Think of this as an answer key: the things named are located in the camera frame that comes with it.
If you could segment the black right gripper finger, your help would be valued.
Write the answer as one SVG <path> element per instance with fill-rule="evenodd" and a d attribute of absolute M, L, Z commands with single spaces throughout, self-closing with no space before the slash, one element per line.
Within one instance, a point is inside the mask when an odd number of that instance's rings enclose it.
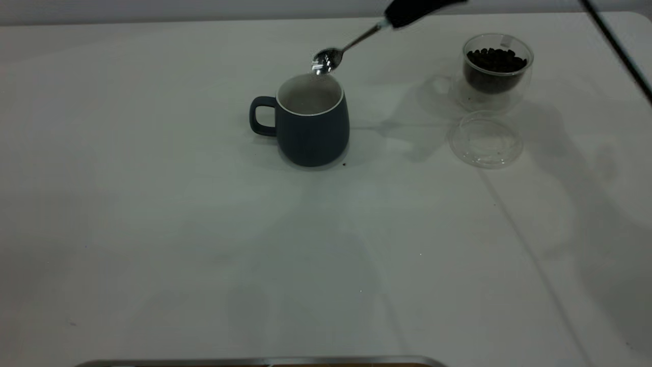
<path fill-rule="evenodd" d="M 394 29 L 405 28 L 441 9 L 468 1 L 393 1 L 385 9 L 385 19 Z"/>

